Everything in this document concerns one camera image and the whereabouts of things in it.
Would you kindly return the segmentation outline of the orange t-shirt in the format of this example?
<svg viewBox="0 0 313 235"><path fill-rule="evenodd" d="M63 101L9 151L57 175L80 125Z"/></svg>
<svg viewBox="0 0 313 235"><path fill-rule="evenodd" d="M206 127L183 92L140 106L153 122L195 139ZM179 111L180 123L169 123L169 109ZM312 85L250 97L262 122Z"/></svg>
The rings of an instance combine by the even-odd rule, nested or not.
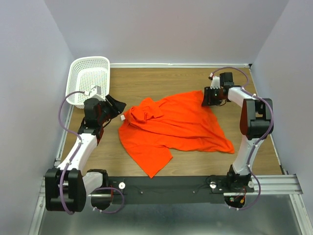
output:
<svg viewBox="0 0 313 235"><path fill-rule="evenodd" d="M202 106L202 91L144 99L125 111L118 129L121 144L147 176L153 178L172 159L171 149L179 151L233 154L217 117Z"/></svg>

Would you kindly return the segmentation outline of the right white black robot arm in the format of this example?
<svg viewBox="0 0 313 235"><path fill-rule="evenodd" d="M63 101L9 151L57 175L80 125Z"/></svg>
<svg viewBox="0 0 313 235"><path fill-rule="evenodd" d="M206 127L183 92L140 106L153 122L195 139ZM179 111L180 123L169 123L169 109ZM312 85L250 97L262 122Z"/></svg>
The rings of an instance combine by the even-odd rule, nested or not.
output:
<svg viewBox="0 0 313 235"><path fill-rule="evenodd" d="M222 101L234 102L241 107L240 131L242 142L238 155L226 176L219 177L218 186L224 192L235 192L249 188L252 166L259 150L273 131L272 100L248 92L235 85L231 72L216 76L210 74L211 84L204 88L202 106L219 106Z"/></svg>

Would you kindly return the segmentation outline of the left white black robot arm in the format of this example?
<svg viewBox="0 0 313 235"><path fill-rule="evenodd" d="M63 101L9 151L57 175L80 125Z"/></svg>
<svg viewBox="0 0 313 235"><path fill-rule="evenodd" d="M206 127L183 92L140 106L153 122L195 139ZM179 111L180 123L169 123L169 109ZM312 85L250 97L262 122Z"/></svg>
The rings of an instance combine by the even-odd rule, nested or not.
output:
<svg viewBox="0 0 313 235"><path fill-rule="evenodd" d="M67 157L45 174L45 207L48 211L61 211L69 215L81 212L89 194L117 192L109 185L103 169L92 169L86 175L82 170L93 150L99 145L105 127L122 114L126 104L107 95L103 100L93 95L84 101L84 117L77 132L76 142Z"/></svg>

